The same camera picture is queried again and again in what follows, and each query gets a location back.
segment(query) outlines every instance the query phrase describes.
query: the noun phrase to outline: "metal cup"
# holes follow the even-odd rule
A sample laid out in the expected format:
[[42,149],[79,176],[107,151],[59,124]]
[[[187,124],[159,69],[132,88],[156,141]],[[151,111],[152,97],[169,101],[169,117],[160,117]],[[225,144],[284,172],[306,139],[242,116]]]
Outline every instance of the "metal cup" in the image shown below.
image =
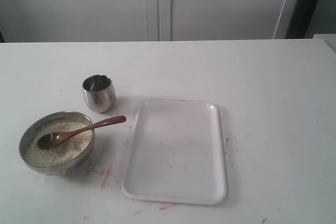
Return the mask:
[[112,80],[102,74],[88,77],[83,82],[83,93],[86,105],[98,113],[108,111],[116,103]]

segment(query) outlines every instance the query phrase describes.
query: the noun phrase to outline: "cabinet door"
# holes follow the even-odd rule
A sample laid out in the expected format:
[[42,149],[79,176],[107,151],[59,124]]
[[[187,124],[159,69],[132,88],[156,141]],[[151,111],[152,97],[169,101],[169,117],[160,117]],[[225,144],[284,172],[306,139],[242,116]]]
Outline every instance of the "cabinet door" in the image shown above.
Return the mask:
[[284,37],[295,1],[171,0],[170,34],[160,30],[160,35],[172,40]]
[[0,0],[7,42],[157,40],[157,24],[156,0]]

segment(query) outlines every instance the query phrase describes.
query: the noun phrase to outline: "metal bowl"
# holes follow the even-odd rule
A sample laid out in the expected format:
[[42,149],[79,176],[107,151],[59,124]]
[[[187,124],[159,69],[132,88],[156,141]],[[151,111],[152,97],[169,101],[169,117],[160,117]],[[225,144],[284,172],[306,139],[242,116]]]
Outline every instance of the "metal bowl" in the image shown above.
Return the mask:
[[92,137],[88,144],[88,146],[79,153],[75,158],[72,160],[57,166],[52,167],[37,167],[31,165],[26,159],[26,151],[27,146],[30,141],[34,139],[36,134],[43,129],[45,126],[50,124],[51,122],[58,121],[58,120],[69,120],[69,121],[76,121],[86,125],[92,124],[92,121],[84,114],[76,112],[76,111],[61,111],[50,114],[45,116],[44,118],[35,122],[32,126],[30,126],[26,132],[23,134],[20,145],[19,145],[19,152],[22,160],[26,163],[26,165],[38,172],[45,175],[64,175],[65,173],[77,168],[81,164],[83,164],[89,157],[94,144],[95,139],[95,131],[92,130]]

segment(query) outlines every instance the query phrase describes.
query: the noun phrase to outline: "rice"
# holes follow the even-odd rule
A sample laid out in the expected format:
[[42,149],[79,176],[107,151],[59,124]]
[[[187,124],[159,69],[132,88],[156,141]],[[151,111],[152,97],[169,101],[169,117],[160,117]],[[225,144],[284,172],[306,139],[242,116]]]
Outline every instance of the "rice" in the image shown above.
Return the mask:
[[44,127],[27,146],[27,162],[37,167],[52,167],[72,160],[88,146],[92,131],[84,131],[48,150],[41,150],[36,143],[42,136],[49,133],[75,131],[85,126],[80,122],[58,121]]

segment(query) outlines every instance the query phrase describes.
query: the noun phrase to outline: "spoon handle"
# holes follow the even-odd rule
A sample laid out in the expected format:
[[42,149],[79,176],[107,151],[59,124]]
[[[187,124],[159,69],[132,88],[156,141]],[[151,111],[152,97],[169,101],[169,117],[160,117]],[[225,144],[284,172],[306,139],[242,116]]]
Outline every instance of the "spoon handle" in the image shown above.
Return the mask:
[[79,130],[73,131],[71,133],[72,136],[77,135],[79,133],[82,133],[84,131],[88,131],[88,130],[92,130],[92,129],[96,129],[96,128],[100,128],[100,127],[104,127],[104,126],[108,126],[108,125],[112,125],[112,124],[117,124],[117,123],[123,123],[126,122],[126,117],[124,115],[118,115],[118,116],[114,116],[112,118],[107,118],[105,120],[102,120],[98,123],[94,123],[94,124],[90,124],[84,128],[81,128]]

